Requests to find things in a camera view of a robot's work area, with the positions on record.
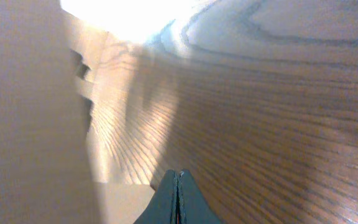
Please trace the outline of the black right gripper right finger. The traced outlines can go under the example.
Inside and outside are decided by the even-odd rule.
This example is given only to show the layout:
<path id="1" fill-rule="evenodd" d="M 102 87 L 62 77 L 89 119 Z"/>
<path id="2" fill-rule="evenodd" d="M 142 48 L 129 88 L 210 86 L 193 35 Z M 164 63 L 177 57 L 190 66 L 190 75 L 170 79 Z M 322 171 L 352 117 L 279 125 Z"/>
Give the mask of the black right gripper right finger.
<path id="1" fill-rule="evenodd" d="M 211 210 L 194 177 L 183 169 L 178 178 L 178 222 L 180 224 L 221 224 Z"/>

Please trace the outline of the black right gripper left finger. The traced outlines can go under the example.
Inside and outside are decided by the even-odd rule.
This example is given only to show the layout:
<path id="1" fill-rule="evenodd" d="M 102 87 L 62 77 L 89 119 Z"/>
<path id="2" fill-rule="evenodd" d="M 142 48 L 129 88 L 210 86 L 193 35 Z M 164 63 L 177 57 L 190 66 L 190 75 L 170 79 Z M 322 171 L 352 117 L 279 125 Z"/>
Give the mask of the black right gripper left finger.
<path id="1" fill-rule="evenodd" d="M 134 224 L 176 224 L 178 178 L 174 170 L 167 170 L 146 209 Z"/>

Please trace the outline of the brown cardboard box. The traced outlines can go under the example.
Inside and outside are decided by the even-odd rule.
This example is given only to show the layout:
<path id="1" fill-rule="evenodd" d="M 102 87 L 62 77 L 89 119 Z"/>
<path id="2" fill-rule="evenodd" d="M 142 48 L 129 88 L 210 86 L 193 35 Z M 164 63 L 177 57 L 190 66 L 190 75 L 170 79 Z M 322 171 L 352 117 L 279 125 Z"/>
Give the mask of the brown cardboard box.
<path id="1" fill-rule="evenodd" d="M 98 184 L 58 1 L 0 1 L 0 223 L 134 223 L 152 190 Z"/>

